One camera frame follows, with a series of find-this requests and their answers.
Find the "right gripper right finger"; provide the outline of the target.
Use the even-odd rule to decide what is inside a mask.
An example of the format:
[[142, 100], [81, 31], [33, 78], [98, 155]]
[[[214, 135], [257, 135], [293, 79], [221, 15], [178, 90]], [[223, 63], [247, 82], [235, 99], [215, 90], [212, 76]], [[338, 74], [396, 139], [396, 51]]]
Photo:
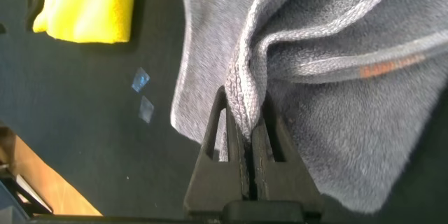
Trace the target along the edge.
[[269, 94], [251, 143], [259, 200], [294, 202], [305, 218], [320, 218], [323, 199]]

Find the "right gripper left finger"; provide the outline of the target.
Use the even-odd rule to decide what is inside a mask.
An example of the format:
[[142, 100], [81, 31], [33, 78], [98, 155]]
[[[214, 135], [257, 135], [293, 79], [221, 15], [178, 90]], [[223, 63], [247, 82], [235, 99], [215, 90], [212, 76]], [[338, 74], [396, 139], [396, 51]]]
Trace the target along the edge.
[[[213, 159], [222, 110], [226, 112], [226, 162]], [[184, 197], [183, 208], [187, 216], [220, 216], [227, 204], [249, 198], [249, 173], [244, 154], [244, 135], [232, 115], [225, 88], [221, 86], [216, 93], [202, 147]]]

